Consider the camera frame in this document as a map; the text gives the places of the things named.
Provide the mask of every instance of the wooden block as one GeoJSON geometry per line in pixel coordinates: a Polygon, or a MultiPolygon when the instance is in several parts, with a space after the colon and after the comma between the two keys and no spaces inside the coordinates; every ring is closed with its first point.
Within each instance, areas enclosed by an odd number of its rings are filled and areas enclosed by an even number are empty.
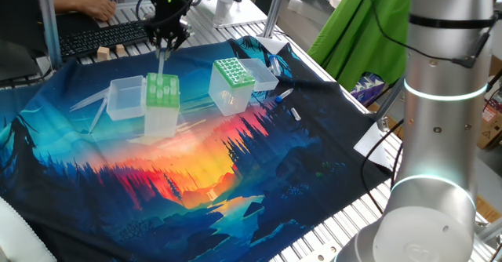
{"type": "Polygon", "coordinates": [[[117,56],[119,56],[119,57],[127,56],[126,48],[123,45],[117,45],[115,47],[116,47],[115,51],[117,52],[117,56]]]}
{"type": "Polygon", "coordinates": [[[478,195],[478,213],[490,223],[495,223],[496,220],[502,218],[502,215],[491,206],[484,198],[478,195]]]}
{"type": "Polygon", "coordinates": [[[108,61],[108,60],[110,60],[110,49],[101,46],[97,50],[97,61],[101,62],[101,61],[108,61]]]}

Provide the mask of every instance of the cardboard box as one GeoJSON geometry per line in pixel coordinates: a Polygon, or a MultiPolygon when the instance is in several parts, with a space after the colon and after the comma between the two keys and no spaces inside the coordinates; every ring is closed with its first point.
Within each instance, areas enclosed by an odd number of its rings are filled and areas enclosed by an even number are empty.
{"type": "Polygon", "coordinates": [[[502,70],[502,60],[492,55],[492,65],[489,68],[490,77],[496,75],[500,70],[502,70]]]}
{"type": "Polygon", "coordinates": [[[499,143],[502,137],[500,133],[502,133],[502,113],[488,105],[483,111],[478,147],[485,149],[490,144],[499,143]]]}

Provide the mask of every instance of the plastic box lid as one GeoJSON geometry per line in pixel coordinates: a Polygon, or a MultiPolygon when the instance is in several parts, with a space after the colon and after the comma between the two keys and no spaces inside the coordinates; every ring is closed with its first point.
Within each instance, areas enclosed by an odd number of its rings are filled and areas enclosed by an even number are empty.
{"type": "Polygon", "coordinates": [[[237,58],[214,61],[214,66],[221,73],[232,89],[254,85],[256,79],[237,58]]]}
{"type": "Polygon", "coordinates": [[[253,89],[255,92],[274,90],[279,83],[279,80],[260,59],[241,59],[241,63],[256,79],[253,89]]]}

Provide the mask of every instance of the metal pole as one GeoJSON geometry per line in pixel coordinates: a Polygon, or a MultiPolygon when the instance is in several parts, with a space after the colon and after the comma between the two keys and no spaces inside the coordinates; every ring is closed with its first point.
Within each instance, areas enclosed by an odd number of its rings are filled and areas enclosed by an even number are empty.
{"type": "Polygon", "coordinates": [[[405,87],[405,76],[406,75],[403,75],[398,80],[398,82],[396,82],[394,88],[392,88],[391,90],[389,97],[382,103],[380,109],[378,109],[378,111],[373,116],[374,121],[379,122],[382,118],[384,118],[391,109],[394,102],[399,98],[399,95],[405,87]]]}
{"type": "Polygon", "coordinates": [[[261,37],[271,38],[274,32],[274,27],[277,24],[277,19],[279,18],[279,11],[281,10],[282,0],[272,0],[270,5],[270,11],[268,11],[267,23],[265,24],[264,33],[261,37]]]}
{"type": "Polygon", "coordinates": [[[49,50],[50,63],[53,70],[63,65],[61,60],[60,41],[57,34],[56,13],[54,11],[54,0],[38,0],[45,29],[45,43],[49,50]]]}
{"type": "Polygon", "coordinates": [[[2,248],[0,248],[0,262],[9,262],[9,260],[7,260],[7,257],[5,257],[2,248]]]}

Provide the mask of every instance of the metal slotted table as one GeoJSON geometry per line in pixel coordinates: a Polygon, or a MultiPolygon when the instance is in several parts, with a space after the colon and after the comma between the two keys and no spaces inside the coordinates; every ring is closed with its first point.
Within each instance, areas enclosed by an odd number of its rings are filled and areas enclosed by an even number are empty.
{"type": "MultiPolygon", "coordinates": [[[[118,5],[115,16],[107,23],[100,22],[101,27],[115,25],[137,20],[135,15],[136,4],[118,5]]],[[[140,17],[146,13],[153,13],[154,8],[150,3],[144,3],[140,8],[140,17]]],[[[238,27],[226,27],[216,29],[197,9],[192,8],[187,15],[187,21],[192,26],[194,34],[182,45],[191,47],[197,45],[207,45],[218,42],[225,42],[228,39],[239,39],[243,36],[257,36],[264,32],[265,23],[247,24],[238,27]]],[[[295,54],[311,68],[320,78],[325,81],[334,81],[318,64],[316,64],[291,38],[275,32],[274,39],[289,42],[295,54]]],[[[136,56],[154,51],[148,43],[138,43],[125,48],[129,56],[136,56]]],[[[111,52],[111,59],[116,59],[117,54],[111,52]]],[[[97,56],[92,55],[78,60],[81,64],[92,64],[97,62],[97,56]]],[[[346,98],[351,101],[362,113],[369,113],[347,90],[343,89],[346,98]]],[[[391,135],[384,142],[387,158],[394,162],[397,150],[401,141],[395,135],[391,135]]],[[[372,194],[382,209],[387,205],[387,200],[391,194],[390,180],[372,190],[372,194]]],[[[334,214],[317,227],[308,232],[303,238],[294,242],[271,261],[273,262],[296,262],[296,261],[330,261],[336,253],[356,235],[359,230],[368,224],[373,223],[380,217],[377,208],[373,205],[368,195],[352,202],[340,212],[334,214]]],[[[476,220],[486,222],[479,214],[476,220]]],[[[486,246],[479,239],[475,238],[474,251],[470,262],[486,262],[493,255],[494,250],[486,246]]]]}

